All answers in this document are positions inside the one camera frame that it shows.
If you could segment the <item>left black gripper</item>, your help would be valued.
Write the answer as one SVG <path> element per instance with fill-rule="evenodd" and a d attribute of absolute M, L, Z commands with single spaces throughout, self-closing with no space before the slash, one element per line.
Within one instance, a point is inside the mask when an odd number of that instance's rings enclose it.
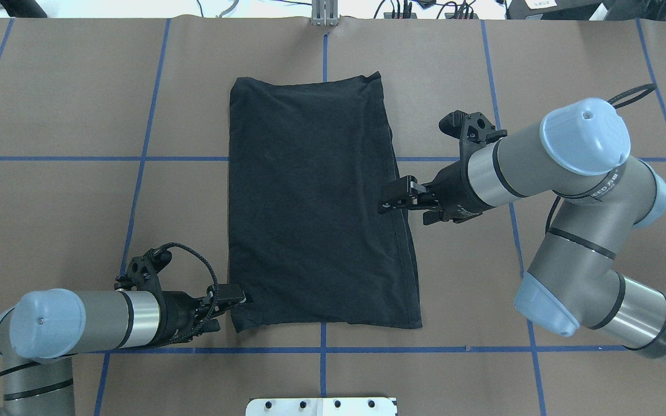
<path fill-rule="evenodd" d="M 209 319 L 204 324 L 208 309 L 185 292 L 163 291 L 165 326 L 159 332 L 159 344 L 188 343 L 204 333 L 218 332 L 217 319 Z M 212 310 L 229 310 L 244 304 L 247 295 L 238 284 L 212 284 L 207 287 L 206 305 Z"/>

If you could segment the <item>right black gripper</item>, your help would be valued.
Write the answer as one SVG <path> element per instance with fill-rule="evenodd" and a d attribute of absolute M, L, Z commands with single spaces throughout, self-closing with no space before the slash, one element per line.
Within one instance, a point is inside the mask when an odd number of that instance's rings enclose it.
<path fill-rule="evenodd" d="M 449 164 L 428 184 L 414 176 L 399 177 L 380 188 L 378 214 L 392 210 L 429 210 L 422 216 L 424 226 L 441 222 L 460 224 L 481 216 L 494 206 L 481 200 L 469 182 L 463 159 Z"/>

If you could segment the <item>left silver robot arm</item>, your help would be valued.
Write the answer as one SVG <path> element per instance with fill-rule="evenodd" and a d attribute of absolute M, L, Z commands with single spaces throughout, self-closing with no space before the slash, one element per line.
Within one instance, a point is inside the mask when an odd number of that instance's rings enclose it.
<path fill-rule="evenodd" d="M 246 301 L 237 284 L 198 298 L 159 288 L 29 292 L 0 314 L 0 415 L 74 415 L 75 355 L 185 343 L 219 331 L 217 316 Z"/>

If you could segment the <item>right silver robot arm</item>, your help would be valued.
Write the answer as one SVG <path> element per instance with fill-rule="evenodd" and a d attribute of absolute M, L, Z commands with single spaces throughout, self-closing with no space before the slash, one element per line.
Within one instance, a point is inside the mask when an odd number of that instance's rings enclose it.
<path fill-rule="evenodd" d="M 551 191 L 560 198 L 513 304 L 558 336 L 595 330 L 650 360 L 666 362 L 666 293 L 613 269 L 632 229 L 666 210 L 666 182 L 632 156 L 616 106 L 584 98 L 509 134 L 483 113 L 439 122 L 459 142 L 459 161 L 433 180 L 400 177 L 382 187 L 378 213 L 422 210 L 423 223 L 463 223 Z"/>

